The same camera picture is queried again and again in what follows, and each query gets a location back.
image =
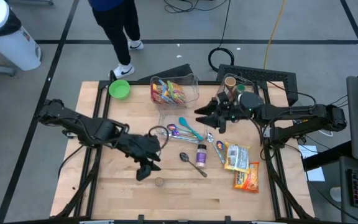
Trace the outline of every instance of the green bowl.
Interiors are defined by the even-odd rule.
[[[118,100],[125,100],[131,92],[131,86],[126,80],[116,80],[109,87],[109,93]]]

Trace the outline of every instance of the desk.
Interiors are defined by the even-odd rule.
[[[197,106],[187,110],[184,117],[191,120],[199,116],[193,110],[206,105],[216,94],[218,87],[199,86],[200,98]],[[130,133],[146,133],[158,124],[159,119],[159,112],[150,101],[149,88],[148,85],[133,85],[128,99],[112,99],[108,118],[128,123]],[[83,82],[77,112],[92,116],[97,91],[98,82]],[[288,105],[283,90],[269,84],[268,91],[273,104]],[[202,124],[198,125],[194,128],[201,129]],[[289,126],[291,121],[278,121],[276,125]],[[184,151],[194,160],[196,145],[191,143],[170,141],[162,151],[161,162],[157,163],[162,170],[152,172],[142,182],[135,179],[138,164],[125,158],[118,150],[105,147],[101,156],[92,219],[136,220],[139,214],[143,214],[146,220],[223,220],[225,215],[230,215],[232,220],[274,220],[266,164],[259,157],[261,147],[255,126],[250,121],[236,124],[228,122],[225,134],[219,134],[211,128],[208,131],[214,134],[216,140],[251,147],[250,161],[260,161],[259,194],[233,189],[234,173],[223,169],[218,155],[208,142],[207,168],[204,170],[208,174],[206,179],[179,159],[179,152]],[[293,139],[288,144],[297,147]],[[78,146],[76,139],[69,139],[65,156],[70,155]],[[299,152],[290,147],[281,152],[288,189],[305,211],[314,216]],[[84,156],[85,152],[82,151],[62,169],[51,215],[60,212],[78,188]],[[165,180],[163,187],[155,186],[156,177]],[[282,195],[277,189],[281,214],[284,216]],[[83,205],[86,205],[88,195],[88,192],[84,193]],[[81,215],[85,214],[84,207],[81,208]]]

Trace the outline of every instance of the gray floor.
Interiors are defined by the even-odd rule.
[[[201,1],[200,7],[209,8],[221,1]],[[36,40],[58,40],[72,2],[55,0],[51,7],[12,0],[11,6]],[[358,24],[358,1],[347,2]],[[210,12],[168,14],[163,10],[162,0],[137,0],[136,3],[143,39],[221,38],[227,5]],[[232,0],[225,39],[268,39],[279,7],[280,1]],[[106,40],[85,0],[80,0],[68,39]],[[357,40],[339,0],[288,0],[275,39]],[[208,65],[207,55],[216,46],[146,44],[143,51],[131,53],[137,71],[127,79],[137,80],[189,63],[201,80],[214,80],[216,73]],[[263,67],[266,45],[227,44],[223,47],[233,51],[236,65]],[[19,70],[14,78],[0,76],[0,205],[57,46],[43,44],[41,48],[44,57],[39,68],[29,72]],[[213,62],[229,63],[229,59],[217,53]],[[117,63],[111,45],[64,45],[48,98],[60,98],[66,106],[74,108],[81,82],[107,79],[108,71]],[[330,103],[346,94],[346,77],[358,75],[358,45],[272,45],[267,68],[295,72],[299,91],[313,95],[319,103]],[[310,100],[301,96],[300,103],[308,104]],[[320,133],[310,136],[328,147],[350,139],[348,129],[335,133],[333,138]],[[66,143],[58,128],[37,126],[6,222],[49,216],[57,169]],[[318,151],[323,150],[325,148],[318,146]],[[313,184],[327,194],[331,187],[339,185],[338,167],[337,164],[324,167],[326,182]],[[340,221],[340,212],[310,189],[316,216]]]

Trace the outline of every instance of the person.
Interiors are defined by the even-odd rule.
[[[135,72],[129,50],[144,48],[140,40],[139,21],[135,0],[88,0],[96,22],[101,26],[114,46],[119,65],[114,69],[117,78]],[[124,30],[131,39],[127,41]]]

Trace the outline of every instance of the yellow food package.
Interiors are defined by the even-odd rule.
[[[224,143],[226,149],[226,162],[224,168],[240,172],[249,172],[249,147],[239,146],[228,142]]]
[[[259,193],[258,169],[259,162],[250,162],[249,174],[236,171],[234,175],[234,188]]]

